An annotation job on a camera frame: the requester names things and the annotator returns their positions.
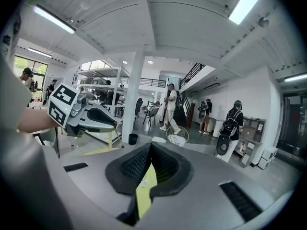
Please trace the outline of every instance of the cap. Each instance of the cap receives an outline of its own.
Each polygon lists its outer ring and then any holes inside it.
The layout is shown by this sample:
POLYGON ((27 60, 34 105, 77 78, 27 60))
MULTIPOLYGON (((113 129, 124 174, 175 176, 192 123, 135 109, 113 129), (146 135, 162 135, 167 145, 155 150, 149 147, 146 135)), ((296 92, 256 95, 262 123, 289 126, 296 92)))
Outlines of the cap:
POLYGON ((23 73, 29 75, 29 77, 32 76, 32 71, 30 70, 30 68, 26 67, 24 70, 23 70, 23 73))

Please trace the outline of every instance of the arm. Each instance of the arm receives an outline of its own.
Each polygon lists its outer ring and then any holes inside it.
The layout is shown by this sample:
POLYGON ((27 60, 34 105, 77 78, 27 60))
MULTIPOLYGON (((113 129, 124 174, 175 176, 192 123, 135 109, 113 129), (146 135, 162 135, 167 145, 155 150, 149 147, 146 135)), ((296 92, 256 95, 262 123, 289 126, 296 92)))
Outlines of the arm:
POLYGON ((47 110, 35 110, 26 108, 18 129, 25 133, 32 133, 59 125, 48 116, 47 110))
POLYGON ((243 113, 240 113, 237 117, 238 119, 238 127, 239 127, 239 132, 242 133, 243 128, 244 128, 244 117, 243 113))
POLYGON ((171 102, 173 102, 177 98, 177 93, 175 92, 175 90, 173 90, 172 92, 173 92, 173 96, 169 96, 168 98, 168 100, 171 102))

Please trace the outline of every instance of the chair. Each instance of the chair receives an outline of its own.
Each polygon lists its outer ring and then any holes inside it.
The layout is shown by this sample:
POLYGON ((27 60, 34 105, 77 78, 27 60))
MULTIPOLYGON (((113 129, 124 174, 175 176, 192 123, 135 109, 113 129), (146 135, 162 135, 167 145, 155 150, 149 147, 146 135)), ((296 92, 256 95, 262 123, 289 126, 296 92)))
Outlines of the chair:
POLYGON ((140 112, 140 110, 141 110, 142 103, 143 103, 143 102, 136 103, 135 112, 134 112, 134 115, 135 115, 134 123, 135 123, 136 117, 139 117, 139 112, 140 112))
POLYGON ((146 113, 146 116, 144 118, 143 124, 145 123, 146 117, 149 116, 149 121, 148 121, 149 126, 152 125, 152 123, 151 123, 152 117, 154 117, 154 125, 155 125, 155 116, 157 115, 158 111, 159 111, 159 108, 156 107, 156 106, 153 107, 152 109, 148 110, 147 113, 146 113))
POLYGON ((56 151, 58 157, 59 157, 59 140, 58 140, 58 128, 50 128, 48 130, 46 130, 45 132, 41 132, 38 134, 33 135, 38 136, 40 142, 42 143, 42 145, 44 146, 44 140, 46 141, 50 141, 51 147, 53 147, 53 149, 56 151))

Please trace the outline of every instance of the white box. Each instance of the white box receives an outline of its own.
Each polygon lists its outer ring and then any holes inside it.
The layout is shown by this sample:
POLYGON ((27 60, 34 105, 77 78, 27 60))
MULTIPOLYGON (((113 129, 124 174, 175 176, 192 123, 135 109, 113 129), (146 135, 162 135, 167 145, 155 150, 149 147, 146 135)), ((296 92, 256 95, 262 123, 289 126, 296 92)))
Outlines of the white box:
POLYGON ((277 148, 275 147, 270 147, 264 150, 262 157, 265 160, 270 160, 271 158, 273 158, 276 154, 277 148))
POLYGON ((273 161, 274 161, 274 158, 272 158, 270 160, 265 160, 264 158, 261 158, 260 162, 258 163, 258 166, 264 170, 267 167, 269 167, 272 164, 273 161))

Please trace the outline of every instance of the white shirt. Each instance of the white shirt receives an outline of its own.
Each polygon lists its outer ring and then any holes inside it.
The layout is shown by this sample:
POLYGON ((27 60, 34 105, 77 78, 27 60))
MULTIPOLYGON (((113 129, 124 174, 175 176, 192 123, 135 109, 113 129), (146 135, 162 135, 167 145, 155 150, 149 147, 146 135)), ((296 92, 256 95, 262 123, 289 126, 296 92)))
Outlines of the white shirt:
POLYGON ((167 109, 173 111, 173 110, 176 109, 176 98, 177 98, 177 92, 176 92, 176 90, 172 90, 172 91, 171 91, 171 94, 169 95, 169 98, 171 98, 171 97, 175 97, 175 100, 173 100, 173 101, 168 101, 167 109))

